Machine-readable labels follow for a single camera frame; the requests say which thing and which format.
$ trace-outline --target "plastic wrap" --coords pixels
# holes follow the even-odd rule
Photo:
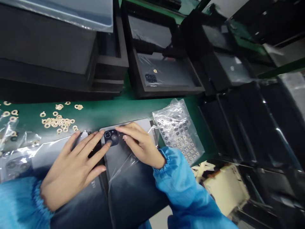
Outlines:
[[[151,23],[133,16],[128,16],[132,37],[134,39],[166,48],[172,43],[169,27]]]
[[[39,135],[20,127],[18,119],[10,121],[15,116],[5,116],[3,113],[0,110],[0,156],[5,152],[39,144]]]
[[[75,145],[87,136],[87,132],[81,133]],[[7,152],[0,158],[1,182],[28,176],[44,179],[69,138]],[[51,220],[51,228],[98,228],[101,225],[111,228],[107,195],[98,177],[58,209]]]
[[[113,32],[112,0],[0,0],[0,2],[85,29]]]
[[[207,35],[207,38],[213,46],[233,51],[231,45],[227,41],[226,35],[228,35],[229,33],[228,28],[225,24],[222,25],[220,28],[208,25],[202,25],[202,27]]]
[[[173,99],[169,106],[152,115],[165,144],[179,148],[189,165],[194,165],[205,151],[184,99]]]
[[[305,78],[300,72],[279,75],[290,92],[305,121]]]
[[[151,136],[151,138],[154,140],[156,144],[156,147],[158,147],[158,140],[159,140],[158,128],[154,125],[151,126],[150,121],[148,119],[137,120],[134,122],[139,124]],[[119,176],[120,173],[124,172],[126,169],[133,166],[135,163],[139,161],[138,158],[130,150],[129,146],[122,139],[124,134],[117,132],[114,129],[117,126],[125,126],[129,123],[130,122],[102,128],[105,129],[104,136],[101,139],[102,144],[105,144],[105,140],[106,142],[108,142],[109,139],[110,141],[112,141],[112,145],[105,155],[106,163],[111,165],[110,168],[108,168],[107,170],[107,177],[109,184],[116,176]]]
[[[183,59],[164,57],[156,52],[152,55],[138,53],[138,58],[146,86],[196,86],[190,66]]]
[[[232,82],[249,83],[253,81],[238,57],[223,53],[216,53],[216,56]]]
[[[159,131],[152,125],[152,121],[142,119],[134,122],[149,133],[157,147]],[[109,135],[108,131],[128,123],[103,128],[105,133],[102,144],[105,140],[108,141],[108,138],[105,138],[105,135]],[[104,156],[112,226],[114,229],[137,228],[167,206],[168,199],[156,188],[152,167],[135,157],[122,139],[123,133],[115,134],[118,138],[113,141]]]

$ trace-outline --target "green workbench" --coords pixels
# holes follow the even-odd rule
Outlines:
[[[176,17],[179,23],[182,21],[179,15],[170,11],[151,5],[149,3],[132,0],[132,2],[140,3],[148,8],[155,9],[164,14]],[[151,100],[136,100],[130,86],[129,77],[126,75],[124,80],[124,89],[120,97],[108,101],[87,101],[87,102],[72,102],[70,105],[65,105],[64,102],[57,103],[40,103],[40,104],[11,104],[6,106],[1,102],[0,109],[3,111],[18,110],[19,119],[18,127],[22,127],[27,131],[32,131],[42,137],[40,143],[51,142],[60,138],[70,136],[73,133],[72,126],[77,125],[78,129],[83,131],[96,131],[102,127],[107,127],[124,122],[134,121],[138,119],[152,119],[152,112],[160,110],[170,104],[172,99],[151,99]],[[212,137],[203,120],[202,114],[198,108],[198,99],[196,96],[188,96],[184,98],[190,116],[196,127],[198,136],[204,146],[205,153],[198,160],[198,163],[205,161],[217,154],[216,147]],[[56,104],[63,104],[64,108],[60,111],[55,109]],[[83,105],[82,110],[77,110],[74,105]],[[40,117],[40,113],[45,112],[47,115],[44,118]],[[53,112],[57,111],[63,118],[75,119],[75,124],[71,125],[67,133],[62,132],[57,134],[58,128],[44,128],[41,119],[52,118]],[[159,141],[160,146],[164,146],[162,138]]]

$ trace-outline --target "finger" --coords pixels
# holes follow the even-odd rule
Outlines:
[[[91,151],[95,148],[95,146],[98,144],[98,142],[101,140],[105,133],[105,130],[101,130],[98,132],[82,149],[82,151],[79,153],[80,156],[87,158],[88,155],[91,153]]]
[[[128,127],[116,127],[115,129],[119,132],[122,132],[126,135],[133,137],[135,140],[138,140],[139,142],[144,142],[147,137],[147,133],[142,133],[137,129],[128,128]]]
[[[68,141],[64,145],[64,147],[60,153],[60,156],[67,155],[71,152],[74,142],[78,138],[79,134],[80,134],[80,131],[78,130],[74,134],[71,135],[71,137],[68,139]]]
[[[99,151],[97,151],[87,162],[90,168],[93,168],[109,150],[111,143],[106,143]]]
[[[106,171],[106,167],[104,165],[99,165],[91,170],[91,172],[88,174],[84,188],[88,186],[98,175],[100,175],[102,172]]]
[[[97,134],[98,132],[94,132],[92,134],[90,134],[88,137],[86,137],[84,140],[82,140],[75,148],[74,150],[70,153],[71,156],[76,156],[78,155],[82,149],[87,145],[87,143],[89,141],[91,141],[91,139],[94,138],[94,136]]]
[[[139,146],[139,144],[136,143],[136,141],[131,137],[124,135],[123,136],[124,141],[129,146],[129,148],[132,150],[132,152],[135,154],[136,157],[141,157],[143,153],[143,149]]]
[[[138,131],[146,134],[146,131],[143,130],[143,128],[136,122],[131,122],[131,123],[127,124],[125,127],[134,128],[134,129],[137,129]]]

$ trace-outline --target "person's right hand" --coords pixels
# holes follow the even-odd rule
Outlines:
[[[141,162],[156,169],[163,168],[166,163],[165,158],[158,151],[150,135],[137,123],[131,122],[115,129],[126,134],[123,139]]]

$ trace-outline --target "beige ring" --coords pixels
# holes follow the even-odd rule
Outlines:
[[[17,115],[17,116],[18,116],[18,111],[17,111],[17,110],[13,110],[13,111],[11,112],[11,114],[12,114],[12,115]]]
[[[45,117],[45,116],[46,116],[45,112],[42,112],[42,113],[40,114],[40,117]]]
[[[3,112],[2,117],[7,117],[7,116],[10,116],[10,112],[9,111]]]
[[[17,121],[17,118],[12,116],[12,117],[10,117],[10,121]]]
[[[13,131],[13,134],[11,135],[12,137],[17,137],[17,132]]]
[[[9,103],[8,101],[4,101],[3,104],[7,106],[11,105],[11,103]]]

